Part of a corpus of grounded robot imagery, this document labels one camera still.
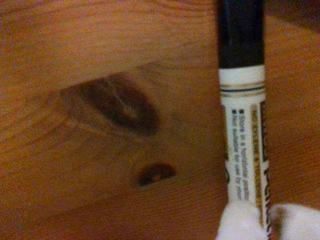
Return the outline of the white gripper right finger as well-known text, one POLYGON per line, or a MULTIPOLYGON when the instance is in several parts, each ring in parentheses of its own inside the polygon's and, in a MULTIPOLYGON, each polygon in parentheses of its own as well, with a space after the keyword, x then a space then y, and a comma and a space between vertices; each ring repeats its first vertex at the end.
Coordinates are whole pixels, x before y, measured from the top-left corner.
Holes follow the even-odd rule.
POLYGON ((320 211, 293 203, 275 204, 271 225, 279 240, 318 240, 320 211))

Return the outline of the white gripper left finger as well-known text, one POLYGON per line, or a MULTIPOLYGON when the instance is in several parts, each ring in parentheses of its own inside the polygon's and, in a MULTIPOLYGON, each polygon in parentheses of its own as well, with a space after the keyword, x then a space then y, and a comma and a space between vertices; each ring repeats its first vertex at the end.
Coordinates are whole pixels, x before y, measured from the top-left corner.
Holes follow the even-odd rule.
POLYGON ((267 234, 260 224, 260 211, 249 201, 229 202, 223 210, 217 240, 265 240, 267 234))

